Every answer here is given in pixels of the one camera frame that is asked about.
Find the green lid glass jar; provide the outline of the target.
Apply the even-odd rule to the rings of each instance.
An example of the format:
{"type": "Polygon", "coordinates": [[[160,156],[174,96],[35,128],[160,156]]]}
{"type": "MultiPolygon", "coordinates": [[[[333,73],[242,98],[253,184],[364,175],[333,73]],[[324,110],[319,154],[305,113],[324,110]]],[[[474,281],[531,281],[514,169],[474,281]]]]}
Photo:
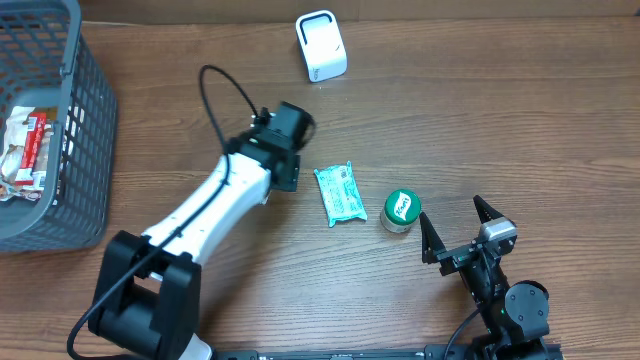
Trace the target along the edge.
{"type": "Polygon", "coordinates": [[[397,189],[387,197],[380,212],[380,220],[386,230],[404,233],[411,229],[421,212],[421,200],[415,192],[397,189]]]}

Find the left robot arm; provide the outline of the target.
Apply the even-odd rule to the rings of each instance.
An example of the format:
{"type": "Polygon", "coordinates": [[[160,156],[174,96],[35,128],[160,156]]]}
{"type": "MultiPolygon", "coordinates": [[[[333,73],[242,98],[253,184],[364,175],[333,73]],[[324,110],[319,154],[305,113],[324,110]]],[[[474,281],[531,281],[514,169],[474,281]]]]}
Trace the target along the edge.
{"type": "Polygon", "coordinates": [[[197,335],[202,268],[234,225],[271,191],[297,188],[313,117],[283,102],[230,140],[211,175],[140,235],[119,231],[105,249],[83,325],[128,359],[211,359],[197,335]]]}

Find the white brown snack wrapper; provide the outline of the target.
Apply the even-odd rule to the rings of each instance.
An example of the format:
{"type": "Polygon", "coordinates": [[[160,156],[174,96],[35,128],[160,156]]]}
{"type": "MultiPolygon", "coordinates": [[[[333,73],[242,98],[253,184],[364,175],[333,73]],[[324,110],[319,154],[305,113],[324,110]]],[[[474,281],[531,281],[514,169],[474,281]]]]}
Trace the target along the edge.
{"type": "Polygon", "coordinates": [[[1,155],[1,201],[23,199],[38,201],[44,192],[49,148],[53,135],[53,121],[57,117],[54,107],[24,107],[15,106],[5,121],[3,135],[3,153],[1,155]],[[28,186],[15,184],[16,173],[20,167],[26,139],[26,119],[32,112],[45,112],[47,123],[44,128],[42,142],[33,169],[34,183],[28,186]]]}

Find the red white snack bar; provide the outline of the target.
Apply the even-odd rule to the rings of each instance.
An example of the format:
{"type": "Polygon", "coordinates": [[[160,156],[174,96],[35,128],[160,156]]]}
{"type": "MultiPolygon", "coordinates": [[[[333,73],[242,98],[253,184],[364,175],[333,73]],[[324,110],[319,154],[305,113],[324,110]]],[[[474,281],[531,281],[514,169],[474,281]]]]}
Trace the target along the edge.
{"type": "Polygon", "coordinates": [[[20,167],[16,173],[15,184],[28,186],[34,183],[32,176],[38,151],[47,123],[45,112],[32,112],[26,119],[26,139],[20,167]]]}

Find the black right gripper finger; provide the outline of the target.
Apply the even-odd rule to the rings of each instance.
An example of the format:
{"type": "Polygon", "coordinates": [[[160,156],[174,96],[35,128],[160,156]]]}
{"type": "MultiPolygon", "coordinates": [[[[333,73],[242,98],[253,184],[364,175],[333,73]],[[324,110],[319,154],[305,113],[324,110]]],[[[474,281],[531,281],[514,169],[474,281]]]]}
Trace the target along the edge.
{"type": "Polygon", "coordinates": [[[422,233],[422,262],[440,262],[439,256],[446,252],[446,247],[425,212],[420,213],[419,220],[422,233]]]}
{"type": "Polygon", "coordinates": [[[503,214],[490,206],[480,195],[473,197],[474,206],[482,224],[503,217],[503,214]]]}

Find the teal wipes packet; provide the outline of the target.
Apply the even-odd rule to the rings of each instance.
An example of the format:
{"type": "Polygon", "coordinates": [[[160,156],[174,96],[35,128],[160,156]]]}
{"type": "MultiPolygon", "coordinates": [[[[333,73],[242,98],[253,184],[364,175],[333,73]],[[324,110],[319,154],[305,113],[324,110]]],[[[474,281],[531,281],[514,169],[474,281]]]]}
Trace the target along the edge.
{"type": "Polygon", "coordinates": [[[350,161],[325,169],[315,169],[314,175],[330,228],[338,222],[368,219],[350,161]]]}

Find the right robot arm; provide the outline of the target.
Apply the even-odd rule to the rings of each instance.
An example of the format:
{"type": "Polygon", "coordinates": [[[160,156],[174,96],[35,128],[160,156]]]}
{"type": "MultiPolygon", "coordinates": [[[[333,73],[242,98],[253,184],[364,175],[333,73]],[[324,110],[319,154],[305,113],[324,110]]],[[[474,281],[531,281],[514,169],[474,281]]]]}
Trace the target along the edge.
{"type": "Polygon", "coordinates": [[[442,350],[444,359],[551,359],[544,337],[549,292],[536,281],[508,282],[501,260],[517,241],[517,225],[473,197],[481,226],[467,245],[447,249],[426,213],[419,216],[422,261],[439,264],[443,276],[457,273],[476,309],[456,328],[442,350]]]}

